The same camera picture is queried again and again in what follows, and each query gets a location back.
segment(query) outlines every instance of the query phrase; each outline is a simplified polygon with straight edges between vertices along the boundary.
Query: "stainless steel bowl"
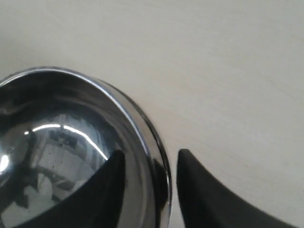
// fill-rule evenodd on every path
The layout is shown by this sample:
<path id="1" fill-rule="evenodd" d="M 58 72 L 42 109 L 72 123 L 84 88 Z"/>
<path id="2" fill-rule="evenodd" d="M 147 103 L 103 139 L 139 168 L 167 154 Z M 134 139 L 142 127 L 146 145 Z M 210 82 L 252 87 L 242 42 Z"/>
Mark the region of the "stainless steel bowl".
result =
<path id="1" fill-rule="evenodd" d="M 125 94 L 55 67 L 0 82 L 0 191 L 19 164 L 21 194 L 2 204 L 0 227 L 18 226 L 68 198 L 112 156 L 125 153 L 119 228 L 166 228 L 172 203 L 169 161 L 155 128 Z"/>

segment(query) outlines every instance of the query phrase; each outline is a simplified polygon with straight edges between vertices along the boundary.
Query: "white floor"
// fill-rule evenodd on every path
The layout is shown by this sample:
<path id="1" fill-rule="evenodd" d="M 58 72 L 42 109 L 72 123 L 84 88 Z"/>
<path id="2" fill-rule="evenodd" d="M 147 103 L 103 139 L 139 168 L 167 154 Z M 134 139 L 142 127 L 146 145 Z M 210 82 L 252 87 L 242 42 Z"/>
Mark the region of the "white floor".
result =
<path id="1" fill-rule="evenodd" d="M 304 227 L 304 1 L 0 0 L 0 75 L 67 67 L 138 102 L 255 206 Z M 182 228 L 175 198 L 171 227 Z"/>

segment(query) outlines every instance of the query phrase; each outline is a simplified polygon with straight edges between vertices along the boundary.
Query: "black plastic piece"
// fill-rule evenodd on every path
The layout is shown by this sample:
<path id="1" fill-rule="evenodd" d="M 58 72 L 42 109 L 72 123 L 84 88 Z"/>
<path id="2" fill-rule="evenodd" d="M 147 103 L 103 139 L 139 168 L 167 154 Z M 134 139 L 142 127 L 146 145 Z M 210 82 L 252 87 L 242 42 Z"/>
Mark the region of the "black plastic piece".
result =
<path id="1" fill-rule="evenodd" d="M 115 228 L 124 197 L 125 158 L 116 151 L 70 197 L 15 228 Z"/>
<path id="2" fill-rule="evenodd" d="M 295 228 L 250 205 L 180 150 L 177 189 L 186 228 Z"/>

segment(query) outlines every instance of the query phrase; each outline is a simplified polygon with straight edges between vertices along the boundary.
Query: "white surface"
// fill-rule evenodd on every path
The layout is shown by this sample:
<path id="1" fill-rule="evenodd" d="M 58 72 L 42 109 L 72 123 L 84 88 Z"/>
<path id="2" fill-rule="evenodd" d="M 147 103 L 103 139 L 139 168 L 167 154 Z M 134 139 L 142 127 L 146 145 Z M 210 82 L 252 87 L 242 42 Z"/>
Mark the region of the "white surface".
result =
<path id="1" fill-rule="evenodd" d="M 174 173 L 188 147 L 304 227 L 303 12 L 301 0 L 1 0 L 0 73 L 53 65 L 115 85 L 154 121 Z"/>

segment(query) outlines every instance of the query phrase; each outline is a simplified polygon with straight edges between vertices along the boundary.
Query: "metal bowl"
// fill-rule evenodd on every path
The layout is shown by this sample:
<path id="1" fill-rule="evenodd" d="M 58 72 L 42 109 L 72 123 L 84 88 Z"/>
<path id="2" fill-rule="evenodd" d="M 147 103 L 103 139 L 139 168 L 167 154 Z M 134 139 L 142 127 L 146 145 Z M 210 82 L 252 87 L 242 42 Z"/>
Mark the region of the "metal bowl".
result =
<path id="1" fill-rule="evenodd" d="M 117 150 L 126 160 L 117 227 L 166 228 L 172 203 L 169 161 L 155 128 L 130 98 L 62 68 L 33 68 L 5 78 L 0 82 L 0 228 L 23 224 L 60 204 Z M 18 175 L 19 193 L 1 195 L 21 164 L 31 172 Z"/>

